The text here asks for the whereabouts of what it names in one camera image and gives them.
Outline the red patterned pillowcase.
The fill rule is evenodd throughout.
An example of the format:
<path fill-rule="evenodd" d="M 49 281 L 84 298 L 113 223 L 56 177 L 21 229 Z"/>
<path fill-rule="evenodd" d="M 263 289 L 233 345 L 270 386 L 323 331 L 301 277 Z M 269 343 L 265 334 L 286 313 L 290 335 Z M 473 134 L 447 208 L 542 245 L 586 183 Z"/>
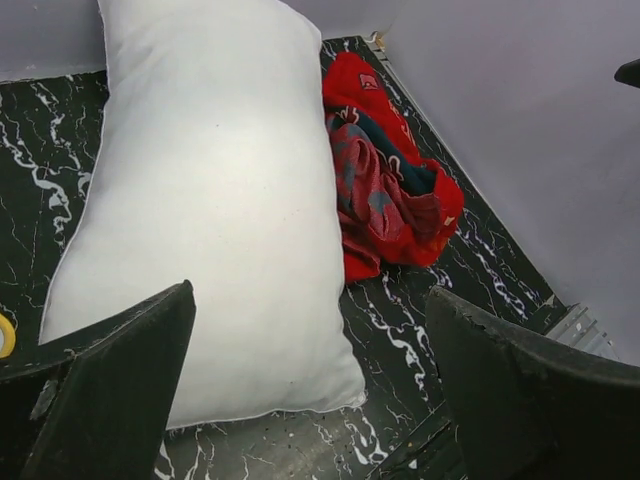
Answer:
<path fill-rule="evenodd" d="M 322 93 L 346 282 L 374 278 L 384 263 L 431 266 L 456 231 L 461 189 L 421 156 L 408 122 L 358 54 L 336 56 Z"/>

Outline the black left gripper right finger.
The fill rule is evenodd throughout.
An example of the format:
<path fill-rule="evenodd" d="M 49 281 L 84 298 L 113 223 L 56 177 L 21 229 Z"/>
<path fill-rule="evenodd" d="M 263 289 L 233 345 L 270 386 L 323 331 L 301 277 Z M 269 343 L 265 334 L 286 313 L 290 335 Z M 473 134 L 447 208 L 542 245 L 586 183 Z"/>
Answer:
<path fill-rule="evenodd" d="M 639 369 L 502 320 L 441 288 L 427 333 L 471 479 L 636 479 Z"/>

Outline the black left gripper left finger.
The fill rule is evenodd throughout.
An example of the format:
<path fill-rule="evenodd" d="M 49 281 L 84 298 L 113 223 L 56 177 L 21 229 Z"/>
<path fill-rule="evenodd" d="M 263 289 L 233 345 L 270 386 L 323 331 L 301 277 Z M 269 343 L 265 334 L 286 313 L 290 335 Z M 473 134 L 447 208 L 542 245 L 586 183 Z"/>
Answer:
<path fill-rule="evenodd" d="M 184 281 L 3 360 L 2 478 L 151 478 L 194 318 Z"/>

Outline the white pillow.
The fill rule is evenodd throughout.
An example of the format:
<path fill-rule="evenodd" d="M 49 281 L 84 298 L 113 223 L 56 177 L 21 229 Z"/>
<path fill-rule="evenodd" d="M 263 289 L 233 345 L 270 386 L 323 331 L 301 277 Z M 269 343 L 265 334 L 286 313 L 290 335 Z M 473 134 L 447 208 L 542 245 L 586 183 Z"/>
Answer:
<path fill-rule="evenodd" d="M 39 340 L 192 283 L 170 428 L 359 407 L 321 34 L 280 1 L 103 1 L 109 97 Z"/>

